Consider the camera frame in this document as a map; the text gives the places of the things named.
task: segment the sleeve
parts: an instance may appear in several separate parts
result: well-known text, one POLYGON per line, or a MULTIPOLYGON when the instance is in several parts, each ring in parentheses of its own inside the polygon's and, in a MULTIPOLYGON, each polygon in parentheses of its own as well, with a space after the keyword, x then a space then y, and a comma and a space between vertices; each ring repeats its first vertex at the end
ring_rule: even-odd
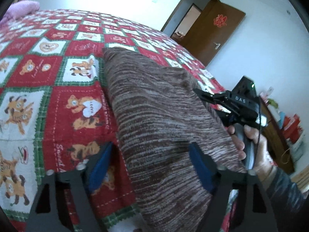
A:
POLYGON ((296 183, 280 168, 273 169, 263 181, 276 218, 278 232, 293 231, 295 218, 299 215, 305 199, 296 183))

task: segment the light blue wall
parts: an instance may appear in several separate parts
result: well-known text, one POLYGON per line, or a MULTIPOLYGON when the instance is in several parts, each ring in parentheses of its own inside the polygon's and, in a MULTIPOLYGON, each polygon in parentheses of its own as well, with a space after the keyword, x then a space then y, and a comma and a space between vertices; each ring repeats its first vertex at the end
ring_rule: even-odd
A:
POLYGON ((196 4, 196 6, 198 6, 201 10, 203 10, 209 1, 210 0, 183 0, 176 13, 165 27, 163 33, 171 36, 193 3, 196 4))

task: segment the brown knitted fabric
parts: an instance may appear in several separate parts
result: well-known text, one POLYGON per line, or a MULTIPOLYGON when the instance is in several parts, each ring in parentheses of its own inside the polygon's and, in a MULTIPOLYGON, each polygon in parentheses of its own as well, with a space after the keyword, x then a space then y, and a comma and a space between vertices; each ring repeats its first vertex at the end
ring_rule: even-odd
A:
POLYGON ((231 138, 192 91, 195 79, 184 69, 122 48, 103 52, 119 148, 144 219, 154 231, 195 231, 211 195, 188 144, 196 141, 217 163, 240 170, 231 138))

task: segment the bedspread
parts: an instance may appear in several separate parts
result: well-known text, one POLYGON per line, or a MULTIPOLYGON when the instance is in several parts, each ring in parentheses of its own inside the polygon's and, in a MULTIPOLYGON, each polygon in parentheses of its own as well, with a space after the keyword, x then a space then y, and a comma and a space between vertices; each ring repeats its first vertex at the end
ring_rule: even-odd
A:
MULTIPOLYGON (((105 91, 104 47, 126 48, 159 65, 184 68, 203 90, 224 90, 183 47, 130 20, 59 9, 8 23, 0 30, 0 206, 20 231, 46 170, 72 170, 102 143, 117 144, 105 91)), ((78 224, 69 193, 66 198, 78 224)), ((126 218, 136 219, 139 210, 118 150, 90 202, 110 231, 126 218)))

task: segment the white heart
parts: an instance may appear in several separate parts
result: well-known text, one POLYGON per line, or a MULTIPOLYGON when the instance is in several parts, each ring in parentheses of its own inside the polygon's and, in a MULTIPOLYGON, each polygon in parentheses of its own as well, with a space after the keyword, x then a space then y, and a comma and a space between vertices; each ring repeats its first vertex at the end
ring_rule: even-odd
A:
POLYGON ((102 104, 96 100, 86 101, 83 103, 83 105, 86 108, 84 108, 82 113, 86 118, 89 118, 90 116, 94 116, 102 107, 102 104))

